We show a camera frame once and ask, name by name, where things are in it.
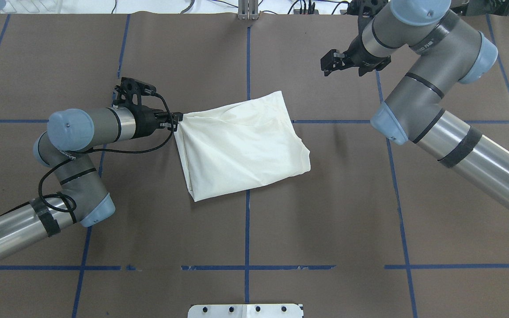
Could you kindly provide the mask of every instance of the light blue joint cap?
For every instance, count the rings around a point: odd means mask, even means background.
[[[451,0],[392,0],[390,11],[401,22],[421,27],[438,22],[451,7]]]
[[[89,227],[95,223],[101,222],[115,213],[115,204],[111,200],[109,193],[101,200],[101,202],[89,212],[89,215],[80,221],[80,224]]]
[[[490,42],[482,32],[482,43],[480,45],[479,56],[476,58],[475,64],[471,67],[471,70],[459,80],[461,84],[469,84],[473,81],[478,80],[483,74],[485,74],[494,65],[498,58],[498,49],[492,42]]]
[[[381,132],[382,135],[385,135],[386,138],[398,145],[402,145],[408,141],[406,131],[404,131],[404,128],[402,128],[402,125],[400,125],[396,116],[394,116],[394,113],[392,113],[392,110],[390,110],[390,107],[388,107],[385,102],[380,104],[380,108],[374,117],[370,119],[370,124]]]
[[[52,145],[62,151],[83,149],[93,139],[93,120],[81,109],[57,111],[50,115],[46,128]]]
[[[37,141],[34,142],[34,145],[33,145],[33,155],[34,157],[36,158],[37,161],[39,161],[39,163],[41,163],[41,165],[45,166],[45,167],[50,167],[50,165],[48,163],[45,163],[44,160],[42,159],[41,157],[41,153],[40,151],[38,151],[38,143],[40,143],[41,141],[41,138],[42,136],[44,135],[45,133],[43,133],[42,135],[40,135],[40,137],[37,139]]]

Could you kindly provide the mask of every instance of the white bracket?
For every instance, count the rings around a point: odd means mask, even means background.
[[[188,318],[303,318],[302,304],[195,305]]]
[[[239,20],[258,19],[258,0],[239,0]]]

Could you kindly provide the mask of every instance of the white cloth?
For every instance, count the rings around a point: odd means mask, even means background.
[[[174,133],[194,201],[270,185],[309,171],[282,92],[184,115]]]

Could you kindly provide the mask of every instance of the silver metal tube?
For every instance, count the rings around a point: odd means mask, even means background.
[[[61,199],[47,201],[58,208],[65,208]],[[60,229],[72,225],[68,213],[51,211]],[[0,260],[48,237],[44,226],[30,205],[0,216]]]
[[[440,160],[457,147],[469,129],[468,124],[445,111],[418,145]],[[451,169],[509,209],[509,151],[483,135]]]

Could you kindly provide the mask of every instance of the white mounting plate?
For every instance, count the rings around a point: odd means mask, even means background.
[[[303,316],[302,304],[195,305],[188,311],[188,318],[303,318]]]

